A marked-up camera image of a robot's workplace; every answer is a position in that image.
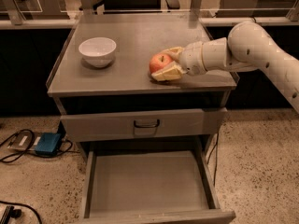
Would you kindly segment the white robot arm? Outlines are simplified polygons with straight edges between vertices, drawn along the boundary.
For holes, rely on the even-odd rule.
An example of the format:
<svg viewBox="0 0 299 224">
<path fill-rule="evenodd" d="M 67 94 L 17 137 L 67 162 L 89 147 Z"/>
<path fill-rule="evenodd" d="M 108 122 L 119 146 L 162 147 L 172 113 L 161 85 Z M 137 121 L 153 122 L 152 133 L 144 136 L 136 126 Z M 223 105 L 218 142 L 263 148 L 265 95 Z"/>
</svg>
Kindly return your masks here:
<svg viewBox="0 0 299 224">
<path fill-rule="evenodd" d="M 255 22 L 235 25 L 226 37 L 166 49 L 162 54 L 170 56 L 172 61 L 150 74 L 156 81 L 177 80 L 183 75 L 198 76 L 212 70 L 258 69 L 299 112 L 299 60 L 281 49 Z"/>
</svg>

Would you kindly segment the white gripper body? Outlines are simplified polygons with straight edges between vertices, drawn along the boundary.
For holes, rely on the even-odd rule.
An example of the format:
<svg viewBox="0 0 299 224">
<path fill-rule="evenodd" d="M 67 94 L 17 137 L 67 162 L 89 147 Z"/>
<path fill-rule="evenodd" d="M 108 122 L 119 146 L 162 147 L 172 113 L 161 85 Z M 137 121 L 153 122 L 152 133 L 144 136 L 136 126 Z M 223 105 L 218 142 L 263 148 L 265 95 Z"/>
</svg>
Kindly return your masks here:
<svg viewBox="0 0 299 224">
<path fill-rule="evenodd" d="M 212 70 L 225 70 L 230 60 L 227 39 L 194 42 L 183 49 L 179 64 L 191 76 L 203 75 Z"/>
</svg>

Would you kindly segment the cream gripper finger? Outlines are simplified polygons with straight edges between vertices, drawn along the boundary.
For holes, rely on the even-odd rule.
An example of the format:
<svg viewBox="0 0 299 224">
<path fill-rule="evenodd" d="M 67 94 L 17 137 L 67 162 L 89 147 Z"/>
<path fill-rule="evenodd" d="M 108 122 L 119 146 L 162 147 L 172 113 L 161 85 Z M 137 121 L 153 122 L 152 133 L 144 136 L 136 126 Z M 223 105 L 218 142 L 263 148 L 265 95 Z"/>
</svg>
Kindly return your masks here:
<svg viewBox="0 0 299 224">
<path fill-rule="evenodd" d="M 183 50 L 184 50 L 183 47 L 173 47 L 170 49 L 162 50 L 162 53 L 169 55 L 174 61 L 178 62 L 180 54 Z"/>
<path fill-rule="evenodd" d="M 177 63 L 171 62 L 165 67 L 151 74 L 151 77 L 156 81 L 171 81 L 181 79 L 186 71 Z"/>
</svg>

